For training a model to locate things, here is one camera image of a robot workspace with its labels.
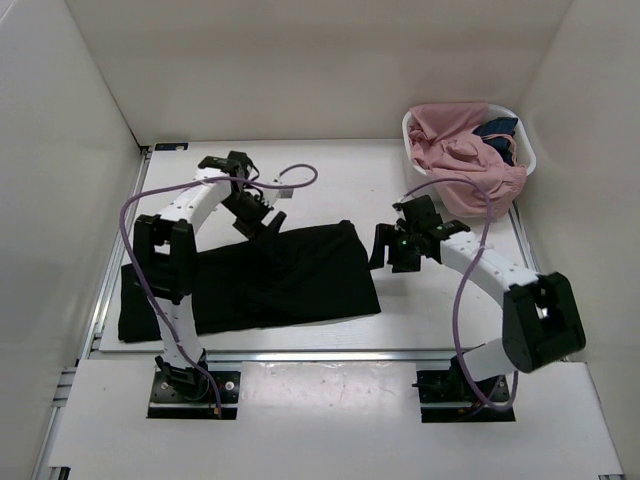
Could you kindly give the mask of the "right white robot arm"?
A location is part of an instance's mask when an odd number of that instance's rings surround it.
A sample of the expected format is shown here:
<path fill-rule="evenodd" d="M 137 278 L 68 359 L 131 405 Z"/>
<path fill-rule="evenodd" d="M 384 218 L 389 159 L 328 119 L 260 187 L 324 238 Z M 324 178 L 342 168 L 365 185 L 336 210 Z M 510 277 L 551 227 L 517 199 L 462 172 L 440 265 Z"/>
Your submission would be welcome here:
<path fill-rule="evenodd" d="M 500 337 L 470 351 L 456 343 L 449 387 L 460 399 L 480 393 L 486 380 L 531 373 L 586 346 L 586 334 L 569 279 L 519 266 L 489 249 L 459 220 L 444 221 L 428 196 L 393 206 L 398 219 L 375 228 L 369 266 L 413 273 L 425 259 L 461 273 L 502 310 Z"/>

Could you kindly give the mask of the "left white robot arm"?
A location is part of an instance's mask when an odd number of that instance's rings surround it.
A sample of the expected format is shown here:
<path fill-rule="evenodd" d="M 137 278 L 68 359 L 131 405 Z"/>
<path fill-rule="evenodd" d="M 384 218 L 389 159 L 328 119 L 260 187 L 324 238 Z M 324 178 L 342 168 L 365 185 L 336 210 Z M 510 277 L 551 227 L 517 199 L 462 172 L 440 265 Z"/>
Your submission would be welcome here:
<path fill-rule="evenodd" d="M 234 228 L 247 239 L 269 244 L 286 214 L 269 224 L 276 195 L 250 194 L 256 171 L 243 152 L 223 158 L 206 156 L 198 164 L 193 184 L 155 215 L 134 222 L 131 263 L 153 309 L 163 342 L 156 364 L 163 381 L 189 402 L 219 395 L 198 338 L 192 293 L 198 273 L 196 234 L 218 206 L 235 216 Z"/>

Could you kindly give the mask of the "black trousers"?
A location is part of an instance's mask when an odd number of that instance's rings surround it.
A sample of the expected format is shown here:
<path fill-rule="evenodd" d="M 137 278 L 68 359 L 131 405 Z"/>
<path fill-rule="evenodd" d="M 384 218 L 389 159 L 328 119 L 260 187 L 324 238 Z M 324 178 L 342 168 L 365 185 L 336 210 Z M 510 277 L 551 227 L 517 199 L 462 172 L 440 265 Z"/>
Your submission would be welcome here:
<path fill-rule="evenodd" d="M 367 252 L 348 220 L 283 232 L 273 256 L 250 241 L 200 252 L 192 305 L 200 335 L 381 311 Z"/>

